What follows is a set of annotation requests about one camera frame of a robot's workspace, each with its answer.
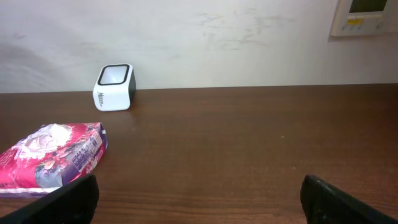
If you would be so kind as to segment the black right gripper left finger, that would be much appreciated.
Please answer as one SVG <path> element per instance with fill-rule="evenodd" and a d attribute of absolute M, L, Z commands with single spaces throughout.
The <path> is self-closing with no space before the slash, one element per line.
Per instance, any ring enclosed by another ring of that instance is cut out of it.
<path fill-rule="evenodd" d="M 89 224 L 98 200 L 96 177 L 90 174 L 1 217 L 1 224 Z"/>

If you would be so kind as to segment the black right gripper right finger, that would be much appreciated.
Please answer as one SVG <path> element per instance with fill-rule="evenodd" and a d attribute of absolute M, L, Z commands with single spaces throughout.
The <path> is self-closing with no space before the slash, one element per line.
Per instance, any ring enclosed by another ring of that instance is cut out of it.
<path fill-rule="evenodd" d="M 300 202 L 308 224 L 397 224 L 397 220 L 315 175 L 306 175 Z"/>

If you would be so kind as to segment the pink purple snack packet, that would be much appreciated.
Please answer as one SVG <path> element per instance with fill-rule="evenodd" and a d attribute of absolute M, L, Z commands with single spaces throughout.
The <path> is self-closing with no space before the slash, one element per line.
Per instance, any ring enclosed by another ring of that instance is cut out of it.
<path fill-rule="evenodd" d="M 107 147 L 101 123 L 43 125 L 1 153 L 1 198 L 47 195 L 92 173 Z"/>

